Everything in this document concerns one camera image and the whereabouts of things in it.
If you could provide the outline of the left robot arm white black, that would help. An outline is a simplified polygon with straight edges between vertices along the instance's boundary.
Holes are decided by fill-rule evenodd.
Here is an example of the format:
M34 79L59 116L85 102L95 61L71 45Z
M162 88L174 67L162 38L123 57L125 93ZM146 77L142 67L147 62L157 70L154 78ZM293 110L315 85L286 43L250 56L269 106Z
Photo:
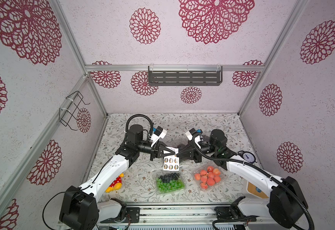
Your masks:
M148 153L155 159L175 155L179 151L161 142L166 135L163 128L152 129L152 132L144 140L141 125L127 128L125 140L103 168L79 187L71 186L66 190L59 215L60 222L72 230L91 230L99 222L125 220L125 203L115 198L107 202L99 201L107 188L132 166L140 153Z

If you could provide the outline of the white sticker label sheet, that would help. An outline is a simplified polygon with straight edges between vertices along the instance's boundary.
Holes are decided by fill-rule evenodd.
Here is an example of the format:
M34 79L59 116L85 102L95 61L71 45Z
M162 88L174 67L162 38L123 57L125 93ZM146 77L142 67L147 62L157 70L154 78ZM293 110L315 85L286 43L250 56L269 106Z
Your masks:
M163 164L164 171L177 172L179 171L179 168L180 168L180 160L178 157L174 155L164 157L164 164Z

